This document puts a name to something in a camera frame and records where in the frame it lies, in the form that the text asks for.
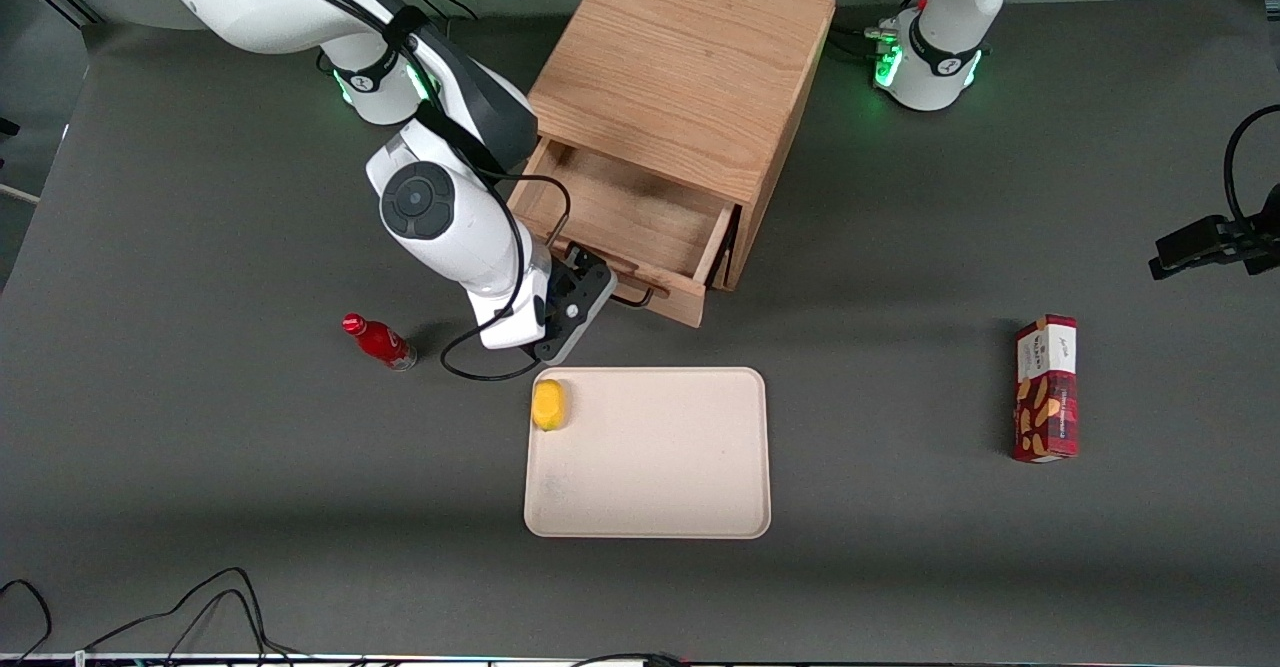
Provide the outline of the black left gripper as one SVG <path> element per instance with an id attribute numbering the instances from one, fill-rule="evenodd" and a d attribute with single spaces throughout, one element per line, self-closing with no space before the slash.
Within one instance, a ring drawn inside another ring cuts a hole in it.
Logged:
<path id="1" fill-rule="evenodd" d="M 1217 262 L 1244 262 L 1251 277 L 1279 268 L 1279 183 L 1252 216 L 1242 213 L 1233 181 L 1225 183 L 1225 197 L 1233 221 L 1210 215 L 1156 239 L 1156 256 L 1148 262 L 1152 279 Z"/>

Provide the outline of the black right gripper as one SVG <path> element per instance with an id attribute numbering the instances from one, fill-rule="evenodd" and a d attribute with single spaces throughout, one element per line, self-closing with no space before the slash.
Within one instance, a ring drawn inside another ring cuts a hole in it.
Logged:
<path id="1" fill-rule="evenodd" d="M 613 291 L 614 271 L 608 262 L 580 245 L 568 245 L 563 256 L 552 260 L 545 284 L 535 289 L 535 317 L 541 326 L 536 343 L 552 341 L 562 333 L 562 298 L 609 298 Z"/>

